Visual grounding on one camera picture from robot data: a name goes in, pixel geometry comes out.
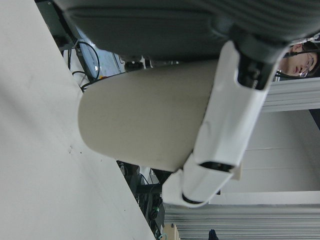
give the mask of table surface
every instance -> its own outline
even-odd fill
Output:
[[[154,239],[115,160],[83,143],[82,92],[35,2],[0,18],[0,239]]]

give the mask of person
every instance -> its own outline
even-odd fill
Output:
[[[304,44],[298,43],[293,45],[289,50],[289,54],[301,54],[284,57],[280,60],[278,69],[281,70],[282,74],[287,76],[296,76],[301,78],[317,77],[315,74],[320,74],[320,53],[306,52],[317,49],[317,46],[312,42],[305,42]]]

